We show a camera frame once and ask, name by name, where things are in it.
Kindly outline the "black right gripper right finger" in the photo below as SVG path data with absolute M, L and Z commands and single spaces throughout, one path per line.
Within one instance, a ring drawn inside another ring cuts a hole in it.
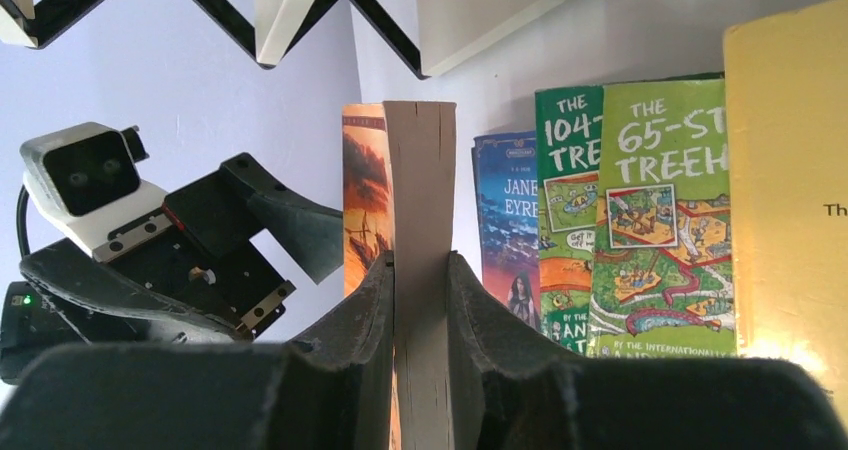
M 843 449 L 847 433 L 799 366 L 775 359 L 589 358 L 550 341 L 447 263 L 459 449 Z

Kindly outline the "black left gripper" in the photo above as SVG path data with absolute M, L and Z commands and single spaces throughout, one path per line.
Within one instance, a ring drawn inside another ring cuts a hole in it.
M 250 342 L 294 292 L 253 245 L 268 230 L 316 284 L 343 265 L 343 215 L 241 153 L 166 195 L 170 226 L 110 262 L 68 239 L 24 257 L 24 278 L 75 330 L 166 343 Z

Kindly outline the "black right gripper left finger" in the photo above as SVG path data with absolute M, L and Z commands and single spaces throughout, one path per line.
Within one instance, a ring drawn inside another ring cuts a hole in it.
M 385 449 L 395 262 L 296 337 L 254 344 L 69 344 L 26 371 L 5 449 Z

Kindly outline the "orange paperback book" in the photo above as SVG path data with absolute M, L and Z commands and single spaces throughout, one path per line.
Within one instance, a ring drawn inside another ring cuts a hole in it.
M 349 104 L 342 110 L 344 292 L 394 256 L 391 449 L 450 449 L 446 282 L 452 250 L 456 106 Z

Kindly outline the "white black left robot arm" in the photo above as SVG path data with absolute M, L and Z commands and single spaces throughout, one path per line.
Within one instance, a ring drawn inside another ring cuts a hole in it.
M 92 254 L 62 239 L 25 256 L 1 316 L 1 378 L 16 384 L 66 343 L 250 342 L 293 284 L 253 245 L 269 232 L 315 282 L 343 262 L 342 214 L 290 189 L 251 155 L 123 218 Z

